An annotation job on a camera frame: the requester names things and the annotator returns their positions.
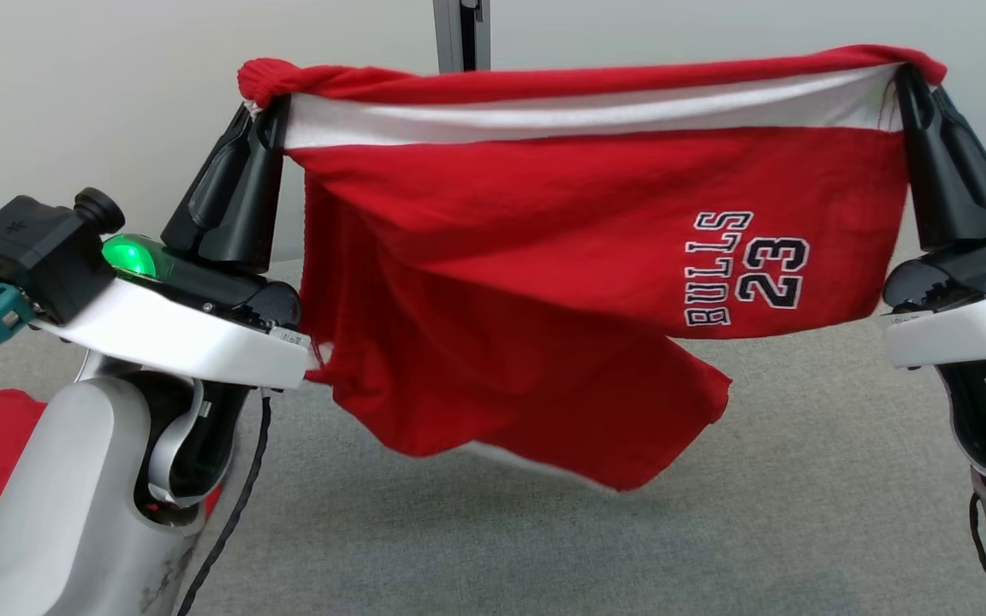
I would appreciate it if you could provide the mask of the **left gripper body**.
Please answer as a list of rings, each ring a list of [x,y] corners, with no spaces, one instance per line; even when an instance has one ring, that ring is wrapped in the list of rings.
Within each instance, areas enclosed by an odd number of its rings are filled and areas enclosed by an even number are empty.
[[[140,234],[102,248],[114,280],[65,324],[39,330],[102,353],[200,381],[298,388],[312,367],[293,286],[208,269]]]

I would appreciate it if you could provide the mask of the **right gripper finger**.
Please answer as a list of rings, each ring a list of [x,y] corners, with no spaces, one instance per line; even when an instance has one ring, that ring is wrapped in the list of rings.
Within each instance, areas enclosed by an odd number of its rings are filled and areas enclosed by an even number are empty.
[[[986,230],[986,149],[943,87],[932,90],[935,186],[948,230]]]
[[[942,86],[932,86],[917,67],[895,74],[903,122],[909,184],[920,249],[938,251],[986,237],[986,210],[971,191],[971,125]]]

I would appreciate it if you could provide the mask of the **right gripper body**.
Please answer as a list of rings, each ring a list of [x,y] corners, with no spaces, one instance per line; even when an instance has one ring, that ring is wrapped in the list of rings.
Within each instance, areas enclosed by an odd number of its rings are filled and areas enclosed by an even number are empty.
[[[986,360],[986,243],[943,249],[897,265],[882,298],[893,366]]]

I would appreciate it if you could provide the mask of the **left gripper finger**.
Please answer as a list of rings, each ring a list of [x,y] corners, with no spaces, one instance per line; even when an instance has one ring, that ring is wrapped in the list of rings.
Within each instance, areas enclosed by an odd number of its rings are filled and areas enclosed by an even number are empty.
[[[219,225],[204,234],[197,253],[220,268],[265,273],[271,246],[284,168],[284,140],[291,97],[274,98],[250,122],[242,138],[246,161]]]
[[[249,133],[253,118],[247,108],[236,109],[161,233],[161,241],[169,249],[198,251],[204,234],[222,221],[239,168],[246,161],[241,140]]]

